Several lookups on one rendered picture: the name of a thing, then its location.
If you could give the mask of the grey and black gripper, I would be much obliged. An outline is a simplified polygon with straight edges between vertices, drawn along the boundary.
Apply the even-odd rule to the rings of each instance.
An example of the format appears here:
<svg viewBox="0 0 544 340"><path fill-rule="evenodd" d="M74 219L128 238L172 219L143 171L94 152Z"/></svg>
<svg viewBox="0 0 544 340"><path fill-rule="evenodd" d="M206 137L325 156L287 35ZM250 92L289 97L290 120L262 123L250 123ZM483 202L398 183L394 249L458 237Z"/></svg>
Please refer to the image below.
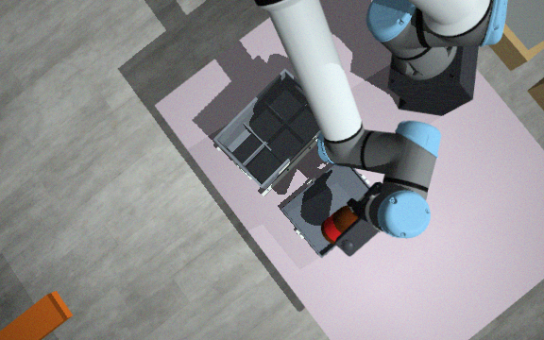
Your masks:
<svg viewBox="0 0 544 340"><path fill-rule="evenodd" d="M376 187L374 187L376 185ZM374 187L374 189L372 189ZM352 212L356 212L361 216L366 211L366 204L371 195L379 194L382 188L381 182L375 182L368 191L358 200L351 198L347 204ZM370 191L370 192L369 192Z"/></svg>

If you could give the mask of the brown bottle with red label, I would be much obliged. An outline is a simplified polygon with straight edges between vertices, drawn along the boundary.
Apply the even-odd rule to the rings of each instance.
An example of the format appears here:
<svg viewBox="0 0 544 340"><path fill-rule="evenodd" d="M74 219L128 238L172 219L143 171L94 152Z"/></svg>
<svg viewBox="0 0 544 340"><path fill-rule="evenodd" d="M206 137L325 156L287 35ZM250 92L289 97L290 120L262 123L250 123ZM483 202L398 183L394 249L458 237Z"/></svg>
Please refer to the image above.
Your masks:
<svg viewBox="0 0 544 340"><path fill-rule="evenodd" d="M343 206L322 223L322 235L328 242L334 244L336 238L359 217L348 205Z"/></svg>

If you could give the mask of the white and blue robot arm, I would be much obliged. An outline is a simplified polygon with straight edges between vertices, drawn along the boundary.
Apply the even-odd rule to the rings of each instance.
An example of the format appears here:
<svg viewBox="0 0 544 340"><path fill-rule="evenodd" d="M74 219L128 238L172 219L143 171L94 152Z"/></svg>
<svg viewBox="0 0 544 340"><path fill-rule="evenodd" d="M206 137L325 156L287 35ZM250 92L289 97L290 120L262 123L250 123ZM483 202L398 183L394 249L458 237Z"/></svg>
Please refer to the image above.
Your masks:
<svg viewBox="0 0 544 340"><path fill-rule="evenodd" d="M381 192L335 244L351 257L378 230L421 234L431 218L426 199L440 131L418 121L400 122L396 133L364 129L320 1L254 1L268 12L320 128L319 158L384 174ZM451 64L457 46L498 43L506 10L507 0L372 0L366 24L406 77L424 80Z"/></svg>

